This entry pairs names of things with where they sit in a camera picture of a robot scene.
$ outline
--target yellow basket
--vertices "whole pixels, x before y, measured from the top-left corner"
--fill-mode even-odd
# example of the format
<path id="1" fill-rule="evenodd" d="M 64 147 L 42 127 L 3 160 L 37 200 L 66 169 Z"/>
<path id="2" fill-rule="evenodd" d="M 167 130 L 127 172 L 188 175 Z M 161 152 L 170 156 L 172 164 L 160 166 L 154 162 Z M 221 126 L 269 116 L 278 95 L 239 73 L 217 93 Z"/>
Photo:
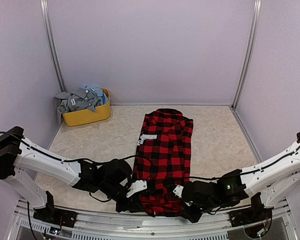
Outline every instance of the yellow basket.
<path id="1" fill-rule="evenodd" d="M 95 112 L 89 109 L 84 109 L 80 111 L 63 113 L 62 116 L 65 121 L 65 124 L 67 124 L 69 127 L 73 127 L 73 126 L 78 126 L 83 124 L 94 123 L 109 118 L 111 115 L 110 94 L 107 89 L 105 88 L 101 88 L 101 89 L 109 99 L 109 101 L 105 105 L 96 106 Z"/>

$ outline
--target white wall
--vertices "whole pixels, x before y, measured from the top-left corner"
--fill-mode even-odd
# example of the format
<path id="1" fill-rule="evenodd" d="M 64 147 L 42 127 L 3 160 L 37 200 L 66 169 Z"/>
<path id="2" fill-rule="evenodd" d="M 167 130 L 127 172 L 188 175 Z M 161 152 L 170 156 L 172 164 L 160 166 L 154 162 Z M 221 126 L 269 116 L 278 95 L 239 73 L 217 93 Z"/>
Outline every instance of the white wall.
<path id="1" fill-rule="evenodd" d="M 113 104 L 230 105 L 253 0 L 53 0 L 66 85 L 106 87 Z"/>
<path id="2" fill-rule="evenodd" d="M 300 131 L 300 0 L 262 1 L 238 114 L 263 160 Z M 300 233 L 300 187 L 287 198 Z"/>
<path id="3" fill-rule="evenodd" d="M 47 147 L 58 128 L 58 92 L 40 1 L 0 0 L 0 131 L 19 125 Z M 0 240 L 18 199 L 0 180 Z"/>

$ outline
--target white label tag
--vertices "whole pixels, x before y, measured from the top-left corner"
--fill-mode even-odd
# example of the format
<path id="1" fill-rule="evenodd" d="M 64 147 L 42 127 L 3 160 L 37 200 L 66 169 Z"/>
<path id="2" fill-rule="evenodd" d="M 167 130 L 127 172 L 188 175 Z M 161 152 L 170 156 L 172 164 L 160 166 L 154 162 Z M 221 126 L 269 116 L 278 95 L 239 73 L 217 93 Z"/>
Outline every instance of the white label tag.
<path id="1" fill-rule="evenodd" d="M 156 135 L 156 134 L 142 134 L 141 136 L 140 136 L 140 140 L 138 141 L 138 146 L 140 146 L 141 144 L 144 144 L 144 140 L 146 140 L 146 139 L 157 139 L 157 136 L 158 135 Z"/>

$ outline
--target plaid shirt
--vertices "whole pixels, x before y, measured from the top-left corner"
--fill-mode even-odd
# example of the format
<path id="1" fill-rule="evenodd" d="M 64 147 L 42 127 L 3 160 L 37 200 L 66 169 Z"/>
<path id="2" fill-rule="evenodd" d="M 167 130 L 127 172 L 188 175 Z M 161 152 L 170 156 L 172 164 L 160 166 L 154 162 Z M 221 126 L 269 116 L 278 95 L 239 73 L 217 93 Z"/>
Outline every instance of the plaid shirt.
<path id="1" fill-rule="evenodd" d="M 175 109 L 158 109 L 146 114 L 136 148 L 133 180 L 147 180 L 150 194 L 140 194 L 139 200 L 151 216 L 180 216 L 184 206 L 171 186 L 183 185 L 190 176 L 191 135 L 193 120 Z"/>

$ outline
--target floor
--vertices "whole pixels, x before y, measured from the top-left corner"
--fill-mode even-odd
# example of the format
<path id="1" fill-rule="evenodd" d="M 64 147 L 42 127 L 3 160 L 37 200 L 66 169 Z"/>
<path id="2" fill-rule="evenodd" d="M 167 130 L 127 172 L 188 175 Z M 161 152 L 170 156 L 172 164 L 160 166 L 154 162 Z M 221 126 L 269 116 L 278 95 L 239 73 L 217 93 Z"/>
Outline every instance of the floor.
<path id="1" fill-rule="evenodd" d="M 226 106 L 111 106 L 112 114 L 107 120 L 76 127 L 63 124 L 49 150 L 68 158 L 85 157 L 96 162 L 133 155 L 145 114 L 158 108 L 174 108 L 185 117 L 193 119 L 192 176 L 219 177 L 255 164 L 246 139 Z M 116 203 L 113 200 L 99 203 L 87 192 L 71 188 L 42 174 L 38 174 L 36 182 L 53 195 L 56 205 L 115 213 Z M 106 199 L 101 192 L 96 192 L 94 196 Z"/>

